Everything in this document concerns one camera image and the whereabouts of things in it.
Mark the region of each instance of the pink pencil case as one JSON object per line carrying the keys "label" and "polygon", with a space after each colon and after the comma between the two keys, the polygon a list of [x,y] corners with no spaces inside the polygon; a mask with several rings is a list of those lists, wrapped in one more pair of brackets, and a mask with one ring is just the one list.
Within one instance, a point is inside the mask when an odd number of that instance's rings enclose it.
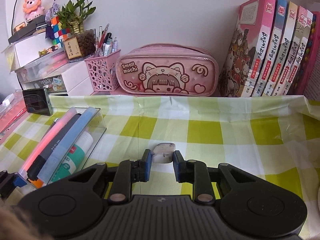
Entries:
{"label": "pink pencil case", "polygon": [[206,49],[168,43],[134,49],[116,63],[118,82],[131,94],[207,97],[217,88],[218,74]]}

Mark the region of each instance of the tablecloth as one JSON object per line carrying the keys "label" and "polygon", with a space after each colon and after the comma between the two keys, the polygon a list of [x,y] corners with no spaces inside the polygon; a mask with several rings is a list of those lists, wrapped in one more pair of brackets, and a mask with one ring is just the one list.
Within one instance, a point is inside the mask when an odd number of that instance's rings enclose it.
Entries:
{"label": "tablecloth", "polygon": [[[209,167],[230,163],[300,196],[308,217],[300,236],[320,233],[320,103],[303,96],[194,98],[50,96],[51,117],[31,115],[0,146],[0,170],[17,171],[49,125],[68,108],[101,108],[107,131],[86,166],[141,158],[146,148],[173,142],[183,157]],[[152,164],[150,181],[134,194],[191,194],[172,164]]]}

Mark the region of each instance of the pink pen holder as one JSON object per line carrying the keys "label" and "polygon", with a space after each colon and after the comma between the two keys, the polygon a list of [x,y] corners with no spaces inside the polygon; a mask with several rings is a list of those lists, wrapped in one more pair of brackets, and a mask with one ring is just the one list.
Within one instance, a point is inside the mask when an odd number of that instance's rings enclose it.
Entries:
{"label": "pink pen holder", "polygon": [[119,87],[116,62],[120,57],[120,51],[117,50],[106,57],[89,57],[84,60],[95,92],[114,92]]}

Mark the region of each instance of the white eraser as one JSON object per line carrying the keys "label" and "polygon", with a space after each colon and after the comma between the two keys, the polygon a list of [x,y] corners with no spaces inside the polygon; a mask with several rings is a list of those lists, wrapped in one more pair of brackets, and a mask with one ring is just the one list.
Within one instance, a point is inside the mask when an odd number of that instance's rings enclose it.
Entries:
{"label": "white eraser", "polygon": [[174,143],[159,143],[152,152],[152,162],[171,163],[175,150],[176,145]]}
{"label": "white eraser", "polygon": [[2,101],[3,106],[8,106],[14,100],[14,94],[8,95],[5,100]]}

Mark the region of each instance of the red label on book spine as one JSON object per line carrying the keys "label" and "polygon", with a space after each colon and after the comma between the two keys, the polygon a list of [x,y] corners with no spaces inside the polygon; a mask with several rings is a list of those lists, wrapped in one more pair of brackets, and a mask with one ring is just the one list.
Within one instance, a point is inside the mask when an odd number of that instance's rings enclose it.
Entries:
{"label": "red label on book spine", "polygon": [[298,68],[297,66],[294,66],[294,67],[293,67],[292,73],[291,73],[290,78],[289,78],[289,80],[288,80],[289,83],[292,83],[292,79],[293,79],[293,77],[294,77],[294,74],[295,74],[296,71],[297,71],[297,68]]}
{"label": "red label on book spine", "polygon": [[284,72],[283,72],[282,78],[281,78],[281,80],[280,80],[280,84],[281,84],[281,85],[283,84],[283,82],[284,82],[284,80],[285,80],[285,77],[286,77],[288,71],[289,71],[289,66],[286,66],[286,67],[285,67],[285,70],[284,70]]}
{"label": "red label on book spine", "polygon": [[253,66],[251,78],[255,78],[256,73],[257,73],[257,69],[258,69],[258,66],[259,66],[259,63],[260,63],[260,59],[257,58],[257,59],[256,59],[256,62],[254,63],[254,66]]}
{"label": "red label on book spine", "polygon": [[278,64],[277,64],[277,67],[276,67],[276,71],[275,71],[275,73],[273,74],[272,79],[271,79],[272,82],[275,82],[275,81],[276,81],[276,78],[277,78],[277,75],[278,75],[278,73],[279,73],[280,68],[281,68],[281,64],[278,63]]}
{"label": "red label on book spine", "polygon": [[262,79],[263,79],[263,80],[266,80],[266,78],[267,78],[267,74],[268,74],[270,65],[271,65],[271,61],[268,60],[268,61],[267,61],[266,68],[265,68],[265,70],[264,70],[264,72],[263,72],[263,75],[262,75]]}

